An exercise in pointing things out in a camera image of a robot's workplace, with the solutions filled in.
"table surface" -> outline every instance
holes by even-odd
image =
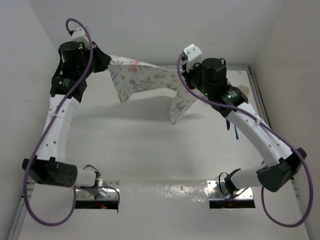
[[[246,71],[228,71],[234,85],[250,88]],[[304,225],[284,228],[264,214],[260,189],[253,188],[256,208],[209,209],[206,180],[221,172],[259,165],[262,157],[238,130],[210,106],[196,101],[175,125],[169,107],[175,92],[156,89],[134,94],[120,104],[108,72],[87,80],[82,103],[70,127],[66,162],[95,166],[106,180],[120,180],[119,213],[76,209],[57,227],[36,223],[29,214],[20,240],[36,239],[272,239],[306,240]],[[266,193],[277,220],[294,223],[301,213],[290,182]],[[48,222],[61,220],[72,202],[70,189],[36,185],[31,206]]]

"cloth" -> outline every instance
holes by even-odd
[[[153,89],[167,88],[176,92],[172,100],[168,118],[175,124],[197,100],[182,85],[176,70],[121,56],[111,56],[109,72],[121,103],[132,94]]]

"gray wall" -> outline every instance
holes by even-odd
[[[311,239],[320,235],[319,9],[317,0],[286,0],[253,68],[271,126],[308,154],[315,189],[307,220]],[[309,196],[305,172],[295,179],[305,209]]]
[[[30,157],[43,130],[58,54],[26,0],[1,3],[0,30],[0,240],[4,240],[22,193],[22,160]]]

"purple hose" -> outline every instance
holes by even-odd
[[[70,213],[68,214],[68,216],[63,219],[62,221],[59,221],[59,222],[54,222],[54,223],[51,223],[51,222],[45,222],[43,220],[41,220],[40,218],[38,218],[35,213],[32,211],[31,209],[31,206],[30,206],[30,203],[29,203],[29,200],[28,200],[28,194],[27,194],[27,182],[28,182],[28,176],[29,176],[29,172],[30,172],[30,168],[32,166],[32,164],[34,163],[35,161],[35,156],[37,154],[37,151],[38,149],[40,148],[40,145],[41,143],[44,141],[47,133],[49,132],[51,126],[53,125],[55,119],[57,118],[56,114],[58,114],[60,108],[62,107],[62,105],[64,104],[64,102],[66,101],[66,99],[70,96],[70,94],[78,87],[78,85],[81,83],[81,81],[85,78],[85,76],[87,75],[90,67],[91,67],[91,63],[92,63],[92,59],[93,59],[93,56],[94,56],[94,50],[93,50],[93,44],[92,44],[92,40],[91,40],[91,37],[90,37],[90,34],[89,32],[87,31],[87,29],[85,28],[85,26],[79,22],[78,20],[76,19],[73,19],[73,18],[69,18],[66,20],[65,22],[65,25],[66,25],[66,28],[67,28],[67,31],[70,33],[70,30],[69,30],[69,22],[75,22],[77,23],[80,27],[83,28],[88,40],[89,40],[89,44],[90,44],[90,55],[89,55],[89,60],[88,60],[88,63],[87,63],[87,66],[83,72],[83,74],[81,75],[81,77],[79,78],[79,80],[75,83],[75,85],[70,89],[70,91],[64,96],[64,98],[61,100],[61,102],[59,103],[59,105],[56,107],[56,110],[54,112],[54,116],[52,117],[51,121],[49,122],[48,126],[45,128],[42,136],[40,137],[40,140],[39,142],[37,143],[37,145],[35,146],[35,149],[33,150],[32,154],[31,154],[31,157],[29,159],[29,162],[25,168],[25,173],[24,173],[24,178],[23,178],[23,198],[24,198],[24,204],[25,204],[25,207],[28,211],[28,213],[30,214],[30,216],[36,221],[38,222],[39,224],[42,224],[42,225],[45,225],[45,226],[50,226],[50,227],[54,227],[54,226],[58,226],[58,225],[61,225],[61,224],[64,224],[72,215],[72,213],[74,212],[75,210],[75,207],[76,207],[76,188],[74,187],[73,188],[73,202],[72,202],[72,207],[71,207],[71,211]]]
[[[177,62],[177,65],[176,65],[176,69],[177,69],[177,72],[178,72],[178,75],[179,75],[179,78],[181,80],[181,83],[183,84],[183,86],[188,90],[188,92],[190,94],[192,94],[194,97],[196,97],[197,99],[200,99],[201,101],[211,105],[211,106],[215,106],[215,107],[218,107],[218,108],[226,108],[226,109],[232,109],[232,110],[235,110],[235,111],[240,111],[242,112],[243,114],[247,115],[248,117],[252,118],[253,120],[257,121],[257,118],[252,115],[251,113],[241,109],[241,108],[238,108],[236,106],[229,106],[229,105],[225,105],[225,104],[221,104],[221,103],[217,103],[217,102],[214,102],[214,101],[210,101],[210,100],[207,100],[201,96],[198,96],[196,93],[194,93],[189,87],[188,85],[186,84],[186,81],[184,79],[184,77],[182,76],[182,73],[180,71],[180,65],[181,65],[181,60],[182,58],[184,57],[184,54],[180,54],[179,56],[179,59],[178,59],[178,62]],[[284,224],[284,223],[281,223],[277,220],[275,220],[273,217],[270,216],[270,214],[268,213],[267,209],[266,209],[266,205],[265,205],[265,199],[264,199],[264,187],[262,187],[261,189],[261,201],[262,201],[262,207],[263,207],[263,210],[265,212],[265,214],[267,215],[267,217],[273,221],[274,223],[282,226],[282,227],[286,227],[286,228],[294,228],[294,227],[298,227],[300,226],[302,223],[304,223],[304,221],[307,219],[307,217],[309,216],[309,213],[311,211],[311,208],[312,208],[312,205],[313,205],[313,201],[314,201],[314,187],[313,187],[313,183],[312,183],[312,178],[311,178],[311,173],[310,173],[310,170],[307,166],[307,163],[306,161],[304,160],[304,158],[300,155],[300,153],[289,143],[287,142],[285,139],[283,139],[280,135],[278,135],[275,131],[273,131],[270,127],[268,127],[266,124],[260,122],[260,125],[265,128],[266,130],[268,130],[270,133],[272,133],[273,135],[275,135],[278,139],[280,139],[282,142],[284,142],[291,150],[292,152],[294,152],[299,160],[301,161],[303,167],[304,167],[304,170],[305,170],[305,173],[306,173],[306,177],[307,177],[307,180],[308,180],[308,185],[309,185],[309,201],[308,201],[308,205],[307,205],[307,208],[305,210],[305,213],[303,214],[303,216],[301,217],[301,219],[294,223],[294,224]]]

